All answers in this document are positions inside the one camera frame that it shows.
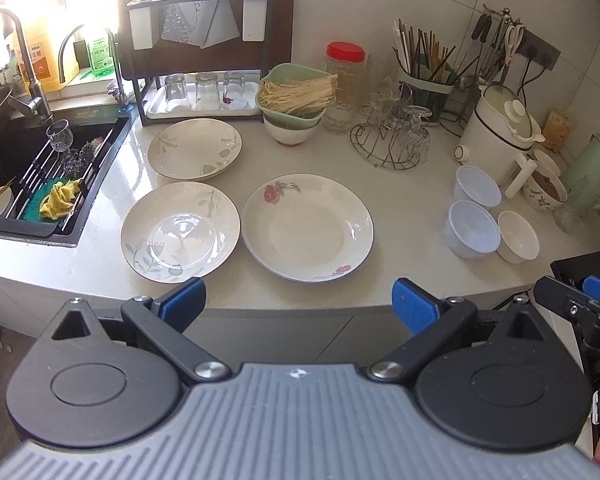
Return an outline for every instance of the jar with red lid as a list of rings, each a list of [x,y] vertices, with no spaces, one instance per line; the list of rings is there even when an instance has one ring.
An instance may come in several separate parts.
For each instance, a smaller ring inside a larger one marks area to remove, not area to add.
[[[365,50],[353,43],[333,41],[327,45],[326,71],[338,75],[336,97],[322,117],[322,127],[330,133],[349,133],[366,79]]]

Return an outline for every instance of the metal screw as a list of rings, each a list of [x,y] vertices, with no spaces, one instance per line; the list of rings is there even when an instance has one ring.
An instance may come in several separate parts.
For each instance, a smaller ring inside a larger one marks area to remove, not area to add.
[[[402,366],[392,361],[382,361],[371,367],[371,373],[379,379],[395,379],[402,375]]]
[[[218,379],[223,377],[228,369],[225,364],[218,361],[207,361],[206,363],[200,363],[193,371],[203,379]]]

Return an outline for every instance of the countertop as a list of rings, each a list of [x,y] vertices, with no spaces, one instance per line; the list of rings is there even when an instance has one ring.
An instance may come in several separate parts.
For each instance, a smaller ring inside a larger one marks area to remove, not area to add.
[[[290,282],[264,269],[242,240],[219,269],[204,277],[207,308],[314,310],[386,306],[396,278],[405,276],[431,294],[468,296],[514,287],[530,288],[550,274],[557,259],[600,250],[600,217],[589,215],[572,235],[552,216],[531,209],[518,194],[494,213],[512,209],[529,220],[541,244],[537,260],[514,266],[496,253],[461,260],[445,245],[442,227],[453,202],[458,163],[456,137],[430,128],[429,160],[408,171],[375,168],[352,147],[349,136],[319,130],[306,143],[280,146],[257,121],[234,121],[242,152],[223,173],[206,181],[227,194],[241,211],[263,182],[289,173],[315,173],[349,187],[371,213],[375,239],[366,261],[329,283]],[[143,128],[137,120],[94,201],[76,248],[0,239],[0,277],[75,294],[125,300],[158,297],[170,288],[136,274],[120,248],[120,229],[131,206],[152,189],[171,182],[146,160],[151,140],[166,125]]]

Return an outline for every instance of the white utensil holder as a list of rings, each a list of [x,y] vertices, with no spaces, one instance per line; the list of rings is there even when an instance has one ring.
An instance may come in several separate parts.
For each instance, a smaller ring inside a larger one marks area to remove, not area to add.
[[[157,7],[142,7],[129,11],[131,39],[134,50],[153,48],[160,37]]]
[[[267,0],[242,1],[242,40],[264,41]]]

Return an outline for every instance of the power outlet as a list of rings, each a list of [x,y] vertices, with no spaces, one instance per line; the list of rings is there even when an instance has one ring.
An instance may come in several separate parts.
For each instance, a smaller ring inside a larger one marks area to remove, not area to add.
[[[542,38],[538,38],[528,28],[525,29],[525,34],[516,50],[516,54],[538,63],[547,70],[553,70],[560,57],[560,51],[557,48],[548,44]]]

